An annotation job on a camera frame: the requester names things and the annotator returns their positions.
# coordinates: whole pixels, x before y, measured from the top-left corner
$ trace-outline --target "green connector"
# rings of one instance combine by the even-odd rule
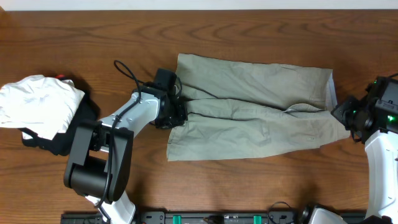
[[[255,215],[253,217],[253,220],[254,220],[253,224],[261,224],[261,222],[262,222],[261,216],[259,216],[259,215]]]
[[[181,216],[180,215],[173,216],[173,224],[181,224]]]

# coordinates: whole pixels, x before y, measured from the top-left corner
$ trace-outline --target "wood grain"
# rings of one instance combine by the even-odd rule
[[[107,116],[132,81],[175,70],[179,53],[254,63],[332,68],[339,100],[363,96],[377,75],[397,70],[398,11],[0,12],[0,84],[28,75],[74,75]],[[140,207],[266,210],[308,201],[340,210],[368,204],[368,162],[350,139],[265,159],[167,162],[168,131],[148,126],[134,140],[127,192]],[[63,186],[67,157],[23,147],[0,129],[0,223],[58,223],[65,211],[93,210]]]

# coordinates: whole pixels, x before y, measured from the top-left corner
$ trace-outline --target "khaki pants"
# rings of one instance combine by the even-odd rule
[[[267,157],[347,138],[329,111],[330,69],[178,56],[188,121],[173,128],[169,161]]]

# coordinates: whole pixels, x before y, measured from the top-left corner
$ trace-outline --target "red object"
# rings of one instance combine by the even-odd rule
[[[65,76],[62,75],[62,74],[59,74],[59,75],[57,75],[55,78],[61,79],[61,78],[65,78]]]

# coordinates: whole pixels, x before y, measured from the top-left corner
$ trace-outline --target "black cloth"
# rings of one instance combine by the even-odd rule
[[[67,156],[72,148],[73,139],[75,138],[76,128],[84,119],[96,121],[98,115],[94,110],[90,97],[85,94],[81,100],[78,109],[70,122],[66,133],[57,133],[52,140],[40,138],[37,133],[28,128],[20,128],[20,130],[30,136],[32,139],[23,139],[22,143],[28,147],[40,147],[41,149],[50,151],[54,155]]]

